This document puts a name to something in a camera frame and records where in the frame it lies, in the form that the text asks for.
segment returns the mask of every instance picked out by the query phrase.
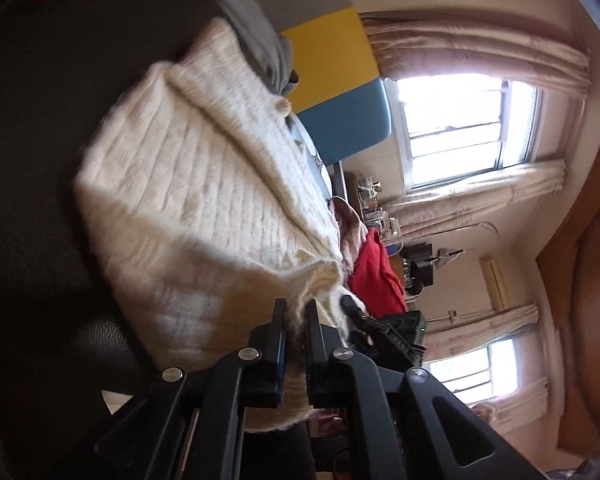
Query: pink garment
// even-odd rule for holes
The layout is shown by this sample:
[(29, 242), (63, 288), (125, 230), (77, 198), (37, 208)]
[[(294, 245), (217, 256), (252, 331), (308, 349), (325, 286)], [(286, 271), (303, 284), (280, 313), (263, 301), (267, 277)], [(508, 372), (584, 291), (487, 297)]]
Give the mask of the pink garment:
[(355, 209), (339, 196), (334, 196), (329, 200), (329, 211), (335, 216), (340, 228), (340, 252), (345, 274), (344, 282), (346, 283), (349, 275), (353, 272), (360, 249), (366, 241), (368, 229), (360, 220)]

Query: silver screw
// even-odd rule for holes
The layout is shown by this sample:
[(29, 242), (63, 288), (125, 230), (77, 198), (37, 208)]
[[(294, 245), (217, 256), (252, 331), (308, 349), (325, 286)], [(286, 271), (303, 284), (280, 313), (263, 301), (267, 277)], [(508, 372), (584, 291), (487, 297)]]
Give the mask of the silver screw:
[(260, 357), (260, 352), (255, 348), (246, 346), (238, 352), (238, 357), (243, 361), (253, 361), (254, 359)]
[(351, 348), (336, 348), (333, 351), (333, 356), (338, 360), (338, 361), (348, 361), (349, 359), (351, 359), (353, 357), (353, 350)]
[(425, 383), (429, 379), (429, 372), (424, 368), (411, 368), (407, 375), (414, 383)]
[(181, 378), (184, 377), (184, 373), (179, 368), (172, 366), (162, 372), (162, 379), (168, 383), (177, 383)]

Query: window frame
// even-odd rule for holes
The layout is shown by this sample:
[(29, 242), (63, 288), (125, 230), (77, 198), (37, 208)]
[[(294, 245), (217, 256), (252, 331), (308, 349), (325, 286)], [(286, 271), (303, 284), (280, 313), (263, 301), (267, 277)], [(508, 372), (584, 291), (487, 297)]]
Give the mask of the window frame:
[[(409, 130), (407, 128), (407, 120), (404, 116), (404, 109), (402, 108), (402, 102), (400, 101), (398, 94), (398, 83), (389, 78), (385, 78), (384, 80), (384, 90), (386, 92), (387, 101), (389, 104), (389, 113), (391, 115), (391, 125), (392, 125), (392, 133), (394, 134), (394, 140), (397, 144), (398, 148), (398, 163), (400, 164), (400, 173), (402, 175), (402, 189), (405, 194), (409, 194), (411, 192), (417, 191), (426, 191), (429, 189), (433, 189), (440, 186), (445, 186), (446, 184), (452, 184), (454, 182), (458, 182), (464, 178), (469, 178), (471, 176), (475, 176), (478, 174), (489, 173), (490, 171), (500, 170), (502, 169), (502, 145), (507, 140), (507, 133), (509, 131), (509, 113), (511, 108), (511, 84), (509, 81), (503, 80), (503, 88), (500, 90), (503, 94), (503, 99), (500, 104), (500, 114), (502, 120), (500, 123), (502, 124), (502, 132), (500, 134), (500, 154), (498, 156), (497, 164), (493, 168), (488, 168), (486, 170), (478, 170), (473, 171), (471, 173), (464, 173), (462, 175), (452, 176), (449, 178), (443, 178), (440, 180), (436, 180), (434, 182), (428, 182), (426, 184), (420, 184), (417, 186), (413, 185), (413, 181), (411, 179), (411, 168), (412, 168), (412, 160), (411, 149), (409, 143)], [(541, 88), (536, 87), (536, 103), (534, 106), (534, 114), (531, 125), (531, 134), (529, 136), (529, 142), (526, 147), (525, 159), (523, 162), (531, 162), (531, 158), (534, 152), (534, 146), (538, 134), (538, 126), (540, 113), (542, 108), (542, 99), (544, 97), (544, 92), (542, 92)]]
[[(464, 378), (471, 377), (471, 376), (474, 376), (474, 375), (477, 375), (477, 374), (481, 374), (481, 373), (484, 373), (485, 371), (488, 370), (489, 371), (489, 377), (490, 377), (489, 381), (487, 381), (485, 383), (474, 384), (474, 386), (469, 386), (467, 388), (462, 388), (461, 390), (456, 390), (454, 392), (452, 392), (451, 390), (449, 390), (449, 392), (451, 394), (455, 395), (455, 394), (458, 394), (460, 392), (465, 392), (467, 390), (471, 390), (473, 388), (478, 388), (479, 386), (483, 386), (485, 384), (490, 384), (491, 383), (491, 392), (493, 393), (493, 373), (491, 371), (492, 367), (493, 367), (493, 361), (491, 359), (491, 346), (493, 344), (496, 344), (496, 343), (499, 343), (499, 342), (511, 339), (511, 342), (512, 342), (512, 345), (513, 345), (513, 349), (514, 349), (514, 353), (516, 355), (516, 377), (517, 377), (517, 380), (518, 380), (518, 387), (517, 387), (517, 389), (519, 389), (521, 387), (521, 384), (522, 384), (521, 383), (522, 374), (521, 374), (521, 370), (520, 370), (520, 361), (518, 360), (518, 356), (519, 356), (519, 353), (520, 353), (519, 352), (519, 348), (518, 348), (518, 335), (519, 334), (517, 334), (517, 333), (509, 334), (509, 335), (503, 336), (501, 338), (495, 339), (495, 340), (487, 343), (486, 345), (481, 346), (480, 348), (476, 348), (474, 350), (471, 350), (471, 352), (475, 352), (475, 351), (478, 351), (478, 350), (482, 350), (483, 348), (486, 348), (486, 350), (487, 350), (487, 359), (488, 359), (488, 362), (489, 362), (489, 367), (486, 368), (485, 370), (479, 370), (477, 372), (474, 372), (474, 373), (471, 373), (471, 374), (468, 374), (468, 375), (465, 375), (465, 376), (458, 376), (458, 377), (455, 377), (453, 379), (448, 379), (446, 381), (440, 381), (440, 384), (442, 384), (443, 386), (445, 386), (445, 383), (450, 383), (450, 382), (453, 382), (453, 381), (457, 381), (459, 379), (464, 379)], [(454, 357), (457, 357), (457, 356), (452, 356), (452, 357), (448, 357), (448, 358), (445, 358), (445, 359), (438, 359), (437, 361), (423, 362), (422, 363), (422, 367), (427, 372), (431, 373), (431, 370), (430, 370), (430, 364), (431, 363), (445, 361), (446, 359), (453, 359)], [(491, 397), (488, 397), (487, 399), (476, 400), (475, 402), (469, 402), (469, 403), (467, 403), (467, 405), (471, 406), (473, 404), (478, 404), (480, 402), (486, 402), (489, 399), (493, 399), (493, 397), (496, 397), (496, 396), (492, 395)]]

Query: blue panel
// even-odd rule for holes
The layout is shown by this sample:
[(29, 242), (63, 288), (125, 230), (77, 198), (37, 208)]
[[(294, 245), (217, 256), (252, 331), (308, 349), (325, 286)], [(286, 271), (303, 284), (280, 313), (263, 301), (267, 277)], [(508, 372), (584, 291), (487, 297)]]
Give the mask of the blue panel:
[(300, 112), (298, 117), (327, 165), (391, 135), (389, 103), (380, 78)]

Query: window pane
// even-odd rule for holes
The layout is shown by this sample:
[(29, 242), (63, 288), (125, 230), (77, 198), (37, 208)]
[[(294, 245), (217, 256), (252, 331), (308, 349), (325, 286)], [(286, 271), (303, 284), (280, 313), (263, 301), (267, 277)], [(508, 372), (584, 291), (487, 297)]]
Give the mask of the window pane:
[(433, 361), (429, 364), (429, 371), (441, 383), (475, 374), (488, 368), (489, 355), (486, 348), (480, 348), (449, 359)]
[[(486, 84), (476, 84), (486, 78)], [(410, 137), (500, 120), (501, 80), (453, 74), (398, 81)]]
[(419, 156), (412, 160), (411, 182), (414, 186), (420, 186), (427, 182), (473, 171), (488, 170), (495, 166), (499, 154), (500, 143), (489, 142), (449, 152)]
[(472, 402), (480, 402), (484, 399), (493, 397), (493, 391), (491, 389), (491, 383), (483, 384), (482, 386), (476, 386), (471, 390), (466, 390), (456, 394), (456, 397), (465, 404), (471, 404)]
[(531, 139), (538, 92), (532, 86), (519, 81), (511, 84), (511, 108), (507, 142), (502, 150), (505, 168), (525, 161)]
[(464, 390), (477, 386), (478, 384), (488, 383), (491, 380), (491, 374), (488, 370), (483, 372), (463, 377), (462, 379), (456, 379), (455, 381), (449, 381), (445, 383), (446, 388), (450, 392), (456, 392), (458, 390)]
[(505, 339), (491, 345), (491, 373), (493, 395), (510, 394), (518, 387), (518, 368), (513, 339)]
[(426, 137), (410, 139), (411, 156), (428, 155), (429, 153), (464, 148), (474, 144), (492, 142), (500, 138), (500, 123), (474, 126), (464, 130), (441, 132)]

